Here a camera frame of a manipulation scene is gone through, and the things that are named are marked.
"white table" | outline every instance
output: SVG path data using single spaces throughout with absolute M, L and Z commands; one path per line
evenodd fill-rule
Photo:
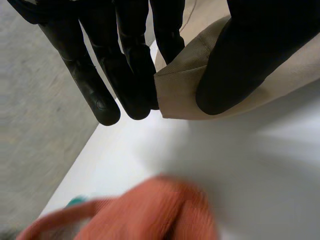
M 208 193 L 222 240 L 319 239 L 320 81 L 222 120 L 121 113 L 97 127 L 42 214 L 165 173 Z

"black glove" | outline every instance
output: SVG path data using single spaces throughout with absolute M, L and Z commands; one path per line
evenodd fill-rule
M 199 108 L 217 115 L 249 96 L 320 32 L 319 0 L 228 0 L 221 31 L 199 82 Z

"teal object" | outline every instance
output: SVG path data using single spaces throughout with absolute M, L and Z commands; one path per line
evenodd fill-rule
M 71 207 L 76 204 L 82 204 L 86 200 L 87 200 L 87 198 L 84 196 L 76 196 L 76 197 L 72 198 L 71 201 L 65 207 L 67 208 L 67 207 Z

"hand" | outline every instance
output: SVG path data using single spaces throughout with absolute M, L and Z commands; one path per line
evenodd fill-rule
M 184 48 L 179 34 L 184 0 L 151 3 L 156 40 L 169 63 Z M 39 25 L 103 125 L 115 124 L 120 110 L 90 59 L 79 21 L 124 110 L 132 119 L 141 120 L 150 110 L 159 109 L 153 77 L 156 70 L 144 36 L 148 11 L 148 0 L 117 0 L 114 4 L 106 1 L 103 7 L 84 9 L 78 18 Z M 117 23 L 124 55 L 118 44 Z
M 209 56 L 196 91 L 198 107 L 221 114 L 320 32 L 317 0 L 228 0 L 231 19 Z

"orange fabric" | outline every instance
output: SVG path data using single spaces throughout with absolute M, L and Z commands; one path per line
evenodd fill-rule
M 93 200 L 36 220 L 17 240 L 33 240 L 51 228 L 92 218 L 75 240 L 217 240 L 203 192 L 166 177 L 154 177 L 118 198 Z

